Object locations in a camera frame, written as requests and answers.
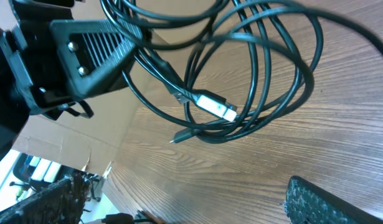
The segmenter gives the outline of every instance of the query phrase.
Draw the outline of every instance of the black cable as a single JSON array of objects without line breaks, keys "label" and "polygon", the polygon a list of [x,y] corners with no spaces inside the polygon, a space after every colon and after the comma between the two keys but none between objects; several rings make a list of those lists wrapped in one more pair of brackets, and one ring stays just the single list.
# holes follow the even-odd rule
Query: black cable
[{"label": "black cable", "polygon": [[[155,107],[150,103],[137,89],[128,73],[123,72],[123,76],[133,93],[152,111],[167,119],[170,122],[186,127],[186,129],[178,132],[173,142],[181,142],[193,136],[197,136],[201,140],[209,143],[223,143],[244,137],[254,131],[267,125],[269,122],[284,116],[299,108],[310,97],[314,88],[313,72],[318,66],[321,54],[324,48],[323,30],[319,23],[318,17],[322,17],[329,21],[341,24],[365,37],[383,56],[383,42],[371,31],[349,19],[322,11],[304,7],[303,5],[289,0],[232,0],[234,8],[226,12],[222,17],[217,19],[218,13],[228,5],[230,0],[216,0],[215,3],[200,15],[196,16],[166,16],[153,13],[145,9],[141,9],[136,5],[135,0],[101,0],[101,4],[108,19],[122,32],[127,38],[133,41],[139,51],[135,55],[135,59],[142,67],[144,67],[152,76],[163,82],[168,89],[176,90],[185,96],[189,102],[184,104],[184,112],[186,120],[175,118]],[[280,7],[271,8],[269,4],[280,4]],[[245,9],[249,8],[252,12],[251,16],[247,16]],[[232,15],[238,14],[240,22],[228,31],[228,33],[215,34],[218,28]],[[149,22],[146,19],[140,19],[138,14],[159,22]],[[304,63],[298,47],[286,27],[278,18],[284,14],[302,14],[306,16],[314,28],[316,35],[316,50],[312,58],[310,66]],[[276,42],[272,42],[267,35],[264,19],[269,19],[273,24],[280,37],[285,43],[285,47]],[[186,27],[208,20],[207,25],[193,39],[180,44],[158,45],[144,39],[137,39],[130,34],[121,24],[129,22],[144,30],[151,29],[175,29]],[[253,33],[252,26],[258,27],[259,36]],[[222,46],[224,42],[245,42],[250,51],[251,61],[251,81],[248,97],[245,106],[233,122],[226,119],[218,119],[206,124],[197,124],[192,117],[190,111],[190,103],[198,105],[201,96],[208,96],[219,102],[220,105],[226,105],[222,97],[214,95],[206,90],[195,90],[194,84],[201,73],[202,69],[212,57],[215,51]],[[205,48],[209,45],[206,53],[203,54]],[[190,54],[189,61],[185,70],[184,79],[180,79],[179,75],[171,68],[170,64],[165,62],[154,50],[177,50],[191,45],[195,45]],[[255,110],[251,110],[252,103],[257,91],[258,85],[258,55],[256,45],[263,47],[263,56],[265,60],[265,79],[262,88],[262,94]],[[281,97],[272,102],[267,103],[267,96],[270,89],[270,79],[272,72],[272,62],[270,51],[274,50],[285,56],[295,64],[295,74],[290,89]],[[303,92],[298,99],[290,103],[296,92],[303,87]],[[263,111],[274,108],[274,110],[266,115],[260,116]]]}]

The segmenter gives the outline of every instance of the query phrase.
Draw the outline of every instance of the wooden surface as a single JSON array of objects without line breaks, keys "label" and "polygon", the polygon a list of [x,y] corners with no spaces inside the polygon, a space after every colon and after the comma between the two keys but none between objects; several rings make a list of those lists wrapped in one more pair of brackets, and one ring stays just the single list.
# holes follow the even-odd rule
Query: wooden surface
[{"label": "wooden surface", "polygon": [[[383,0],[301,2],[345,14],[383,39]],[[308,20],[286,16],[282,21],[310,61],[315,40]],[[289,223],[281,203],[288,179],[300,175],[383,219],[383,59],[353,32],[321,23],[325,46],[313,95],[256,133],[218,145],[195,138],[170,144],[182,127],[141,106],[105,187],[117,208],[146,210],[169,223]],[[189,52],[164,57],[184,73]],[[263,60],[260,65],[263,74]],[[273,55],[272,77],[271,100],[291,85],[293,65]],[[249,80],[247,46],[225,44],[209,60],[196,88],[242,106]],[[150,83],[146,96],[160,109],[184,117],[158,81]],[[199,121],[211,119],[193,111]]]}]

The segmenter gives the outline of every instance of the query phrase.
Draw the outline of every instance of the wooden table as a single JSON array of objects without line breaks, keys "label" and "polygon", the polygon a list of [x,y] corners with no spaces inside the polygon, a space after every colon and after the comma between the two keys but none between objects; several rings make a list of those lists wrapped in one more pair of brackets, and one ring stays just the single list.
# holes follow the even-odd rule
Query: wooden table
[{"label": "wooden table", "polygon": [[[300,2],[360,21],[383,39],[383,0]],[[309,62],[315,40],[308,20],[281,18]],[[325,46],[313,95],[256,133],[218,145],[196,138],[171,144],[182,127],[141,106],[105,187],[117,208],[146,210],[169,223],[289,223],[282,206],[286,185],[292,175],[300,175],[383,219],[383,59],[357,34],[320,21]],[[268,27],[270,37],[280,41]],[[184,73],[189,52],[164,57]],[[260,65],[263,74],[263,60]],[[273,55],[272,77],[269,100],[289,88],[293,65]],[[225,44],[196,88],[242,106],[249,80],[246,44]],[[183,108],[158,81],[149,84],[146,96],[161,110],[184,118]],[[199,121],[212,119],[193,111]]]}]

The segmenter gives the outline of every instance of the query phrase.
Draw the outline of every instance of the micro usb connector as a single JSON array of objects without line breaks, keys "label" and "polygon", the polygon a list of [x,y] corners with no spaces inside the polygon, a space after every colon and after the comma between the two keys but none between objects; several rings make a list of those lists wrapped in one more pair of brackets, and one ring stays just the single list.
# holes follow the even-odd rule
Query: micro usb connector
[{"label": "micro usb connector", "polygon": [[196,101],[196,105],[219,118],[233,122],[237,116],[235,111],[237,108],[228,103],[221,103],[207,95],[200,95]]}]

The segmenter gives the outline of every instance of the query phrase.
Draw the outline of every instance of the cardboard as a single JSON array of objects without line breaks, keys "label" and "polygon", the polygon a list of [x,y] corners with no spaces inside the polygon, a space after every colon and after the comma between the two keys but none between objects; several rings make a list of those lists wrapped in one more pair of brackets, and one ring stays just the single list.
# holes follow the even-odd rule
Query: cardboard
[{"label": "cardboard", "polygon": [[[99,1],[77,2],[73,16],[105,18]],[[8,1],[0,0],[0,27],[8,30],[15,25]],[[136,64],[131,76],[144,92],[151,75]],[[12,148],[94,174],[107,174],[140,102],[129,88],[87,102],[95,112],[92,119],[75,118],[67,113],[58,121],[31,116]]]}]

